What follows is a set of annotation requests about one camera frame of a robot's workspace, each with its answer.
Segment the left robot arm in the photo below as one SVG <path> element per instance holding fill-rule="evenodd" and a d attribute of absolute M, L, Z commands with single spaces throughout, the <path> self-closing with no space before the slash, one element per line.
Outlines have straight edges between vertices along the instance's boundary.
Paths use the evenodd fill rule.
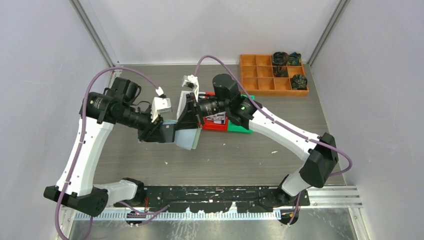
<path fill-rule="evenodd" d="M 68 163 L 55 185 L 47 186 L 43 196 L 51 201 L 97 217 L 109 205 L 141 206 L 146 202 L 144 183 L 125 177 L 117 182 L 94 184 L 94 175 L 102 149 L 115 124 L 139 131 L 141 141 L 163 143 L 159 111 L 170 106 L 161 87 L 152 104 L 142 111 L 134 108 L 141 86 L 116 77 L 102 93 L 89 92 L 80 109 L 78 133 Z"/>

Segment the green card holder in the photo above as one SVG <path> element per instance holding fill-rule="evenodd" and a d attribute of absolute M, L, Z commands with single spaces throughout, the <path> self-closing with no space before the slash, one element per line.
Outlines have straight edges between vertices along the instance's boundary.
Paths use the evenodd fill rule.
<path fill-rule="evenodd" d="M 186 149 L 195 150 L 198 146 L 202 129 L 181 129 L 175 130 L 177 120 L 167 119 L 160 126 L 159 130 L 165 139 L 165 143 L 174 143 L 176 146 Z"/>

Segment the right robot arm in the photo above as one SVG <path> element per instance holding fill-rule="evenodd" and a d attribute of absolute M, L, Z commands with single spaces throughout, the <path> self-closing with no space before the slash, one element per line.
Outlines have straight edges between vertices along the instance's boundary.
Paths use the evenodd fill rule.
<path fill-rule="evenodd" d="M 305 189 L 325 185 L 338 163 L 336 142 L 331 134 L 310 133 L 275 116 L 259 102 L 242 95 L 238 83 L 229 74 L 216 75 L 212 85 L 214 93 L 201 98 L 198 78 L 183 77 L 182 86 L 192 91 L 185 96 L 185 106 L 175 126 L 177 131 L 199 129 L 205 117 L 225 113 L 235 125 L 274 140 L 304 162 L 278 185 L 275 197 L 281 204 L 291 205 Z"/>

